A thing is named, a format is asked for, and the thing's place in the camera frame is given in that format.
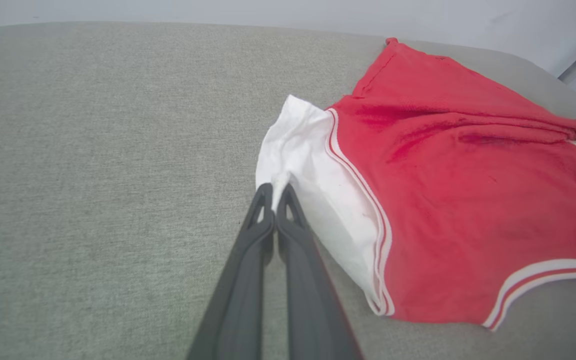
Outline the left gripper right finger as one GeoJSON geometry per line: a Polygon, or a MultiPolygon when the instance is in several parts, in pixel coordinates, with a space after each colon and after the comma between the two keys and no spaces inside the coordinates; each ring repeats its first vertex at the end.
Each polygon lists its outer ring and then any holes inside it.
{"type": "Polygon", "coordinates": [[[363,353],[291,185],[276,210],[279,255],[286,266],[291,360],[361,360],[363,353]]]}

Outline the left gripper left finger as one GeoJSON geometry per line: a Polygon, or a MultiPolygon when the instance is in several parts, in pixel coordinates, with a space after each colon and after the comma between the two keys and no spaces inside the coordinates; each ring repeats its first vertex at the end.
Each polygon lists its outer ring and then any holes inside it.
{"type": "Polygon", "coordinates": [[[258,187],[187,354],[188,360],[262,357],[265,268],[274,253],[273,187],[258,187]]]}

